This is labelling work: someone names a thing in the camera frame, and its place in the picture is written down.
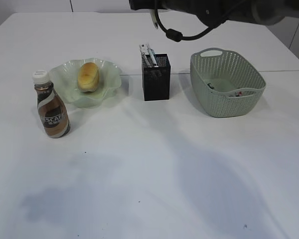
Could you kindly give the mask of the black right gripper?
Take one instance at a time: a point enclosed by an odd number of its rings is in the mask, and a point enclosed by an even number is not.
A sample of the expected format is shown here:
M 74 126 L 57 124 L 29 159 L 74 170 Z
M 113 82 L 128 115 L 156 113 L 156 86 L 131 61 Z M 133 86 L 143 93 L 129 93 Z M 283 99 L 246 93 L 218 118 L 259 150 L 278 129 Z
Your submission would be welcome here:
M 157 9 L 168 9 L 164 0 L 129 0 L 129 5 L 131 10 L 141 10 L 141 9 L 155 9 L 155 4 L 157 3 Z

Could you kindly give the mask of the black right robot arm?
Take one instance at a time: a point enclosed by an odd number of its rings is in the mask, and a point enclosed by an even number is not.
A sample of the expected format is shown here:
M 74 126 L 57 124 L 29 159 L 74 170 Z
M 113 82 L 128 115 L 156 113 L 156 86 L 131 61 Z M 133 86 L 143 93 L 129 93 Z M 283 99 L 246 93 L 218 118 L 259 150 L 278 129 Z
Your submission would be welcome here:
M 228 20 L 260 25 L 274 25 L 285 17 L 299 18 L 299 0 L 131 0 L 132 10 L 170 9 L 189 13 L 206 26 L 210 26 L 218 18 L 238 3 L 227 17 Z

